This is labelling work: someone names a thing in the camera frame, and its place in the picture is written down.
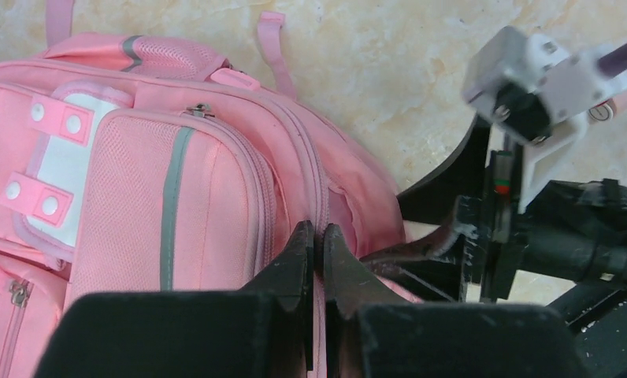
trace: gray reflective stripe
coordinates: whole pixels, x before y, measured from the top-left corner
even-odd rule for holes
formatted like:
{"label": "gray reflective stripe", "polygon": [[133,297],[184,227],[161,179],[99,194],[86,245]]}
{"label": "gray reflective stripe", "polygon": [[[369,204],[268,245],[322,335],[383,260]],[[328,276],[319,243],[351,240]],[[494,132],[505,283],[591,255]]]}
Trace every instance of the gray reflective stripe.
{"label": "gray reflective stripe", "polygon": [[192,136],[192,128],[181,128],[176,135],[172,159],[169,162],[167,176],[165,176],[161,219],[161,290],[172,290],[173,286],[176,210],[181,189],[181,171],[184,168],[186,149]]}
{"label": "gray reflective stripe", "polygon": [[132,64],[127,67],[126,69],[122,69],[121,71],[125,71],[125,72],[129,72],[131,69],[137,67],[138,65],[142,64],[142,58],[139,57],[136,53],[135,53],[135,48],[133,47],[133,45],[135,44],[135,41],[141,37],[141,35],[134,35],[128,39],[126,39],[123,44],[121,44],[121,48],[124,50],[125,54],[128,55],[129,58],[132,59]]}

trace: zipper pull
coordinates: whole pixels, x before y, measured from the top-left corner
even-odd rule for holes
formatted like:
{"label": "zipper pull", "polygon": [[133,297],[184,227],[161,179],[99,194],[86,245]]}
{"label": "zipper pull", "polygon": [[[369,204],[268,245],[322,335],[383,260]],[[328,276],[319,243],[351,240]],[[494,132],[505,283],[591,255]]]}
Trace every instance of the zipper pull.
{"label": "zipper pull", "polygon": [[186,108],[186,113],[191,114],[194,117],[215,117],[211,111],[211,106],[209,104],[198,104],[196,106],[189,106]]}
{"label": "zipper pull", "polygon": [[23,283],[19,281],[12,281],[9,285],[9,292],[12,293],[12,304],[17,307],[25,307],[28,301],[28,296],[31,294],[28,292],[28,282]]}

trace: backpack strap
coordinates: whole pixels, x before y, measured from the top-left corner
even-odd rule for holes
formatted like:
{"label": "backpack strap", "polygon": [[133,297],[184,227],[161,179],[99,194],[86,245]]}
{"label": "backpack strap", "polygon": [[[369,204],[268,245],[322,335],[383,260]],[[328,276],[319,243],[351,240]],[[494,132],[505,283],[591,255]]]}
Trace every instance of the backpack strap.
{"label": "backpack strap", "polygon": [[276,89],[290,98],[296,99],[297,92],[293,85],[284,56],[281,54],[280,31],[286,21],[286,15],[277,12],[262,12],[258,22],[258,40],[262,54],[272,69]]}
{"label": "backpack strap", "polygon": [[72,8],[75,0],[47,0],[46,44],[53,46],[72,34]]}

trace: cable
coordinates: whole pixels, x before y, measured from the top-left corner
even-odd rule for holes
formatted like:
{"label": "cable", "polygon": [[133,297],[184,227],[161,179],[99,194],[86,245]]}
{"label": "cable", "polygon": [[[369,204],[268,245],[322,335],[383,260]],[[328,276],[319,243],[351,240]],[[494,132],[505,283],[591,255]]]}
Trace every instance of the cable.
{"label": "cable", "polygon": [[616,77],[627,70],[627,43],[601,57],[599,70],[608,77]]}

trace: front pocket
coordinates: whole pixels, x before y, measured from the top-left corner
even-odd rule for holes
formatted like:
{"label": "front pocket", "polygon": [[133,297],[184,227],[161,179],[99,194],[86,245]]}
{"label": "front pocket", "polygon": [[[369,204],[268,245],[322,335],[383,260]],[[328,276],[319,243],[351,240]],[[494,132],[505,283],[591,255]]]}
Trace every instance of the front pocket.
{"label": "front pocket", "polygon": [[65,281],[0,255],[0,378],[32,376],[61,316]]}
{"label": "front pocket", "polygon": [[273,240],[271,185],[262,157],[223,124],[112,112],[96,135],[66,302],[240,287]]}

